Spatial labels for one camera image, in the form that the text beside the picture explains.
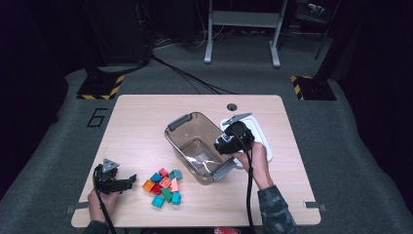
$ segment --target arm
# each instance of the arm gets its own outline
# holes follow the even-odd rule
[[[254,142],[249,155],[253,158],[253,178],[259,188],[258,200],[264,233],[299,233],[298,226],[288,210],[288,204],[271,179],[265,146],[262,143]],[[245,170],[248,171],[249,164],[245,153],[237,152],[232,156],[240,160]]]
[[[116,200],[119,193],[104,194],[100,193],[100,198],[104,203],[109,215],[112,215],[115,209]],[[94,190],[88,195],[89,201],[89,213],[91,215],[91,222],[85,229],[83,234],[107,234],[109,232],[109,226],[106,223],[103,211],[100,208],[99,200]]]

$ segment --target hole in table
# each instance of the hole in table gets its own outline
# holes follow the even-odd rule
[[[230,111],[236,111],[237,108],[238,108],[238,107],[237,107],[234,103],[229,103],[229,104],[227,105],[227,109],[230,110]]]

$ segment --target person's left hand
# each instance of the person's left hand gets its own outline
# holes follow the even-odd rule
[[[110,194],[100,193],[100,198],[106,207],[109,216],[112,215],[113,210],[115,210],[116,200],[118,199],[119,192],[114,192]],[[91,215],[91,220],[97,220],[101,222],[106,222],[103,211],[100,207],[99,199],[97,198],[96,192],[92,192],[88,195],[89,201],[89,213]]]

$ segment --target gray carpet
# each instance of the gray carpet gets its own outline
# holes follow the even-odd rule
[[[329,81],[336,101],[298,100],[294,93],[290,76],[315,75],[327,47],[320,59],[314,60],[317,39],[288,36],[280,51],[282,66],[276,69],[271,64],[269,40],[256,36],[216,42],[209,65],[203,63],[205,45],[197,50],[166,47],[154,54],[237,94],[282,97],[316,199],[328,208],[321,213],[319,225],[302,226],[302,233],[413,233],[412,214],[358,137],[352,110],[337,83]],[[72,214],[64,212],[79,199],[116,103],[116,99],[76,99],[85,77],[83,70],[66,77],[69,91],[58,113],[59,121],[50,126],[0,203],[0,233],[82,233],[71,226]],[[197,89],[210,94],[203,87]],[[126,75],[116,98],[124,94],[197,93],[181,76],[151,60]],[[87,128],[96,108],[107,108],[99,112],[105,116],[103,124]]]

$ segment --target colorful toy block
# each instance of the colorful toy block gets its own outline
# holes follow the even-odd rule
[[[161,208],[162,205],[164,204],[164,202],[165,202],[165,198],[163,198],[159,195],[156,195],[154,197],[154,200],[152,200],[152,206],[157,207],[157,208]]]
[[[179,205],[181,195],[178,192],[178,181],[181,179],[180,170],[172,170],[168,173],[167,170],[161,168],[143,183],[142,188],[155,195],[152,200],[154,207],[161,208],[166,200],[173,205]]]
[[[179,192],[174,192],[172,195],[172,203],[174,205],[179,205],[180,204],[180,198],[181,195],[179,194]]]
[[[164,195],[168,203],[172,201],[172,192],[169,189],[162,188],[162,194]]]
[[[161,184],[161,186],[163,186],[164,188],[169,188],[170,186],[170,180],[168,177],[164,177],[161,182],[159,182],[159,184]]]
[[[162,186],[159,185],[158,183],[155,183],[154,186],[151,188],[151,193],[155,195],[159,195],[162,192]]]
[[[176,178],[177,180],[182,180],[182,173],[180,170],[172,170],[169,174],[169,179]]]
[[[168,171],[165,170],[164,168],[161,168],[159,170],[159,175],[161,175],[161,177],[169,177]]]
[[[146,179],[145,183],[143,183],[142,187],[147,192],[151,192],[152,187],[155,185],[150,179]]]
[[[170,191],[172,192],[179,191],[178,180],[176,179],[176,177],[170,182]]]
[[[158,173],[154,173],[151,177],[151,181],[155,183],[159,183],[161,182],[161,180],[162,180],[162,177]]]

